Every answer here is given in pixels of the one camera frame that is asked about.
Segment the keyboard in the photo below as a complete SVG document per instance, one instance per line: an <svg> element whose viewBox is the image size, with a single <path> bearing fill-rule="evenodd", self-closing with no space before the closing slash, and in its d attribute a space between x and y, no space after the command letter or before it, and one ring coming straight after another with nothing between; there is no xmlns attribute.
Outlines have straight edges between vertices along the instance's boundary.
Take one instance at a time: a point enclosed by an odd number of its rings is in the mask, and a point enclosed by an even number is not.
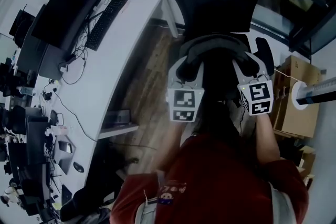
<svg viewBox="0 0 336 224"><path fill-rule="evenodd" d="M100 15L93 30L89 34L85 47L97 51L103 37L114 21L119 11L126 4L127 0L111 0L106 9Z"/></svg>

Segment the red shirt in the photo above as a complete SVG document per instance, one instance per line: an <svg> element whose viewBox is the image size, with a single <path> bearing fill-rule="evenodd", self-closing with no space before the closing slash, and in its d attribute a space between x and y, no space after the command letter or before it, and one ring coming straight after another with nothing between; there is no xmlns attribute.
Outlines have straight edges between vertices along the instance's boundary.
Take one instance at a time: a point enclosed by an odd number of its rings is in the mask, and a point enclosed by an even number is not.
<svg viewBox="0 0 336 224"><path fill-rule="evenodd" d="M212 136L191 137L159 189L156 174L128 176L114 203L111 224L134 224L138 207L158 197L155 223L272 223L268 182L291 199L302 223L308 192L290 161L265 165L259 174L242 155Z"/></svg>

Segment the wooden floor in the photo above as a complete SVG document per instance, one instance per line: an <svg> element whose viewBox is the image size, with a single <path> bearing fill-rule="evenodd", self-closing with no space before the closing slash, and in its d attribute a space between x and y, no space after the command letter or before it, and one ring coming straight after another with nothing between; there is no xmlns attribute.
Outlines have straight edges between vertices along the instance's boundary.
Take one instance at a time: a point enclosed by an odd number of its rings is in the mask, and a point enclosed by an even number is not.
<svg viewBox="0 0 336 224"><path fill-rule="evenodd" d="M139 129L111 138L126 159L139 159L138 164L128 167L127 174L149 172L156 149L170 127L169 109L165 102L169 51L172 46L182 44L183 37L175 39L168 28L152 27L150 34L142 42L145 46L141 50L141 59L136 64L135 74L128 83L121 105L124 109L131 109L132 122L137 123ZM243 110L234 105L230 105L229 108L232 120L240 130L239 122ZM242 122L243 133L246 133L244 126L251 125L248 122L249 116L245 113Z"/></svg>

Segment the computer mouse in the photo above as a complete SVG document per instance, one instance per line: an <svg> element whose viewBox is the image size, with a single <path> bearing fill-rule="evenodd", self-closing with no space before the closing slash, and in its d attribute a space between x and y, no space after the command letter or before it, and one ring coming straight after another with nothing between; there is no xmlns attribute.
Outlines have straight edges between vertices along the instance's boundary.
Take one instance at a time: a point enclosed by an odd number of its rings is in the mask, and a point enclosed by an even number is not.
<svg viewBox="0 0 336 224"><path fill-rule="evenodd" d="M84 168L80 164L78 164L76 162L73 162L73 167L76 169L76 171L78 171L80 173L84 173Z"/></svg>

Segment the dark hair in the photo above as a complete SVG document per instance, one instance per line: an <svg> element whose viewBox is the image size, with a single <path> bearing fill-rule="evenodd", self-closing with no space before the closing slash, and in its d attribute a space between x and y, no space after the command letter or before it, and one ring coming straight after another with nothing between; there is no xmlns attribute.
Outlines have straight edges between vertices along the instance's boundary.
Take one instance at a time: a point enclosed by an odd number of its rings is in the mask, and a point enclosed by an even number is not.
<svg viewBox="0 0 336 224"><path fill-rule="evenodd" d="M9 207L8 201L5 199L4 196L0 196L0 200L3 202L4 205L6 205L7 207Z"/></svg>

